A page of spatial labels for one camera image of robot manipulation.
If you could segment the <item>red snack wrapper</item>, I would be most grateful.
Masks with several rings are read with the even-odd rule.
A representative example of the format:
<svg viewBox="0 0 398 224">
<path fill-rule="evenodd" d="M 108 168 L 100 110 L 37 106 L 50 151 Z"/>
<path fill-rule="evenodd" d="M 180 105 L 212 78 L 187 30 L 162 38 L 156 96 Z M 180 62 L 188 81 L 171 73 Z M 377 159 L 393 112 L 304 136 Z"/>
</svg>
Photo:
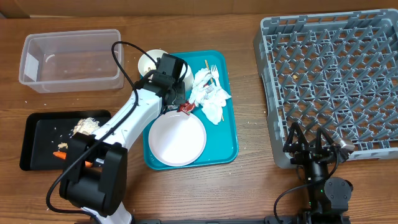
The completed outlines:
<svg viewBox="0 0 398 224">
<path fill-rule="evenodd" d="M 186 115 L 190 115 L 192 113 L 192 111 L 195 109 L 195 104 L 194 103 L 189 103 L 188 101 L 186 101 L 184 104 L 181 104 L 178 108 L 178 112 L 183 112 Z"/>
</svg>

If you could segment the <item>white napkin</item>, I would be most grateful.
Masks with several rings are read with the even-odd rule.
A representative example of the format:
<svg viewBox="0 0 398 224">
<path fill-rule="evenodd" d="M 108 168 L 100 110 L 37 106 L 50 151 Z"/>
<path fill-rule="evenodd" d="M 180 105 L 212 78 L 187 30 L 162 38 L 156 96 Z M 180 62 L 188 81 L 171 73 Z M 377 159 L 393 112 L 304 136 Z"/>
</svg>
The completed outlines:
<svg viewBox="0 0 398 224">
<path fill-rule="evenodd" d="M 188 102 L 201 106 L 206 118 L 214 125 L 218 125 L 222 120 L 226 100 L 230 99 L 231 95 L 217 84 L 208 84 L 212 78 L 213 75 L 207 68 L 196 72 Z"/>
</svg>

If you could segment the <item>white bowl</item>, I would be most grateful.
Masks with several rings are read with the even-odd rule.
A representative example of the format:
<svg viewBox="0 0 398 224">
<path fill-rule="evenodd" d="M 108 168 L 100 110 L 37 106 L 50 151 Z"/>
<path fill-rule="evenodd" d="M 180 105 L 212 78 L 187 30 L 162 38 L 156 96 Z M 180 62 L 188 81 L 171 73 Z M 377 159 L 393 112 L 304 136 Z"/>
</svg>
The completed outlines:
<svg viewBox="0 0 398 224">
<path fill-rule="evenodd" d="M 158 58 L 161 58 L 162 55 L 166 53 L 166 51 L 161 49 L 153 49 L 147 51 L 147 54 L 151 56 L 155 61 L 157 61 Z M 156 69 L 155 63 L 145 54 L 140 57 L 137 67 L 141 77 L 143 77 L 147 72 Z"/>
</svg>

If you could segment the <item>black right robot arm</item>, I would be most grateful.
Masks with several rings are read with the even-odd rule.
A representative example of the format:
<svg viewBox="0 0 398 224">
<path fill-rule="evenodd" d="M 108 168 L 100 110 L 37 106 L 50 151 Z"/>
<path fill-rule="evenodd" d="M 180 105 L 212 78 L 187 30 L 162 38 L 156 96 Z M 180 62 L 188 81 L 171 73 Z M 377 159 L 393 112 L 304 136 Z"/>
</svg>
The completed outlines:
<svg viewBox="0 0 398 224">
<path fill-rule="evenodd" d="M 325 128 L 318 128 L 315 139 L 307 141 L 300 125 L 292 123 L 283 151 L 292 155 L 290 163 L 302 168 L 303 185 L 286 190 L 278 196 L 300 189 L 308 192 L 308 209 L 301 210 L 294 217 L 279 218 L 277 203 L 274 204 L 274 217 L 278 223 L 349 223 L 348 202 L 352 196 L 350 181 L 335 177 L 338 166 L 349 159 L 355 145 L 350 140 L 332 139 Z"/>
</svg>

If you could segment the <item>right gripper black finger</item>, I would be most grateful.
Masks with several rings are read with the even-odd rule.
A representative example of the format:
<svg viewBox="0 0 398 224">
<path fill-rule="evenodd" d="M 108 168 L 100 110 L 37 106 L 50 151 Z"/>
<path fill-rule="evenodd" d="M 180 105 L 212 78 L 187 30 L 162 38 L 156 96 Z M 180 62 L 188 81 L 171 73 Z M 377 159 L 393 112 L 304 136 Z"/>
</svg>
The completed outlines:
<svg viewBox="0 0 398 224">
<path fill-rule="evenodd" d="M 331 138 L 331 136 L 328 134 L 325 128 L 319 127 L 317 128 L 316 132 L 316 138 L 315 138 L 315 148 L 316 149 L 321 149 L 323 144 L 322 144 L 322 138 L 325 139 L 327 142 L 328 146 L 332 146 L 334 143 L 334 140 Z"/>
<path fill-rule="evenodd" d="M 285 149 L 308 149 L 309 143 L 305 138 L 298 122 L 293 122 L 289 128 L 289 135 L 285 142 Z"/>
</svg>

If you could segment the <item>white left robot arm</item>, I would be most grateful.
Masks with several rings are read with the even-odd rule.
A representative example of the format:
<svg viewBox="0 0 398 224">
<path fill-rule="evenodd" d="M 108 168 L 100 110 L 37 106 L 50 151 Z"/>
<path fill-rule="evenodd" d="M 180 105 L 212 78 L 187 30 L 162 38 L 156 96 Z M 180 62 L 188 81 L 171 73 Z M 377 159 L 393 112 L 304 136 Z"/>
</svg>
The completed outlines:
<svg viewBox="0 0 398 224">
<path fill-rule="evenodd" d="M 150 122 L 185 102 L 186 74 L 186 61 L 163 54 L 155 69 L 133 84 L 130 99 L 106 124 L 90 135 L 73 135 L 58 183 L 60 196 L 77 207 L 75 213 L 90 216 L 94 223 L 133 223 L 122 203 L 128 151 Z"/>
</svg>

